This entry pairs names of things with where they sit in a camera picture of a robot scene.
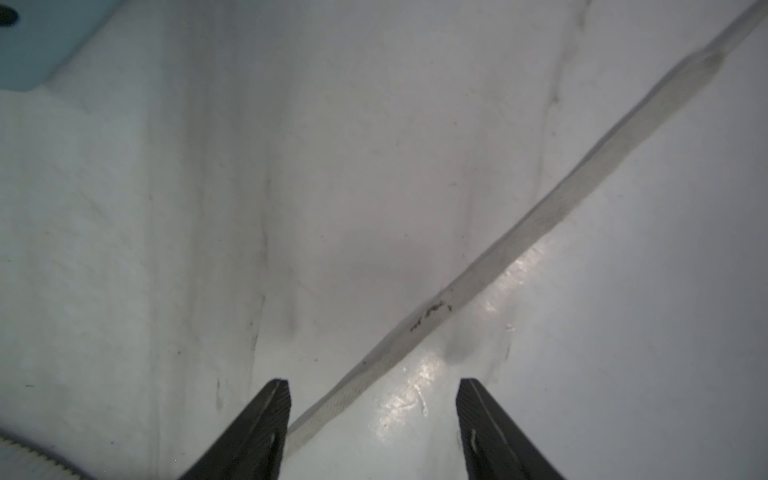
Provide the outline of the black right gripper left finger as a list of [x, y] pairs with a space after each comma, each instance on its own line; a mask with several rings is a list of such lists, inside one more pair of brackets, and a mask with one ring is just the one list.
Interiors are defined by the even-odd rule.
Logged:
[[279, 477], [292, 401], [289, 382], [267, 382], [182, 480]]

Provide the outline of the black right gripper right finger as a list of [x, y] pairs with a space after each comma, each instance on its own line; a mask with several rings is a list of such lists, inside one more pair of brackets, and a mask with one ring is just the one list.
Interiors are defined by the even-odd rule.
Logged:
[[455, 405], [470, 479], [563, 480], [479, 380], [460, 380]]

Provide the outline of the white sneaker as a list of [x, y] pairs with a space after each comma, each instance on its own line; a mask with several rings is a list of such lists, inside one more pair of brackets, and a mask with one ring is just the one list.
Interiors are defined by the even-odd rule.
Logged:
[[298, 453], [325, 425], [441, 326], [453, 311], [471, 302], [561, 223], [636, 147], [712, 81], [727, 56], [766, 15], [766, 2], [753, 2], [709, 43], [671, 68], [513, 227], [424, 306], [406, 316], [289, 426], [285, 457]]

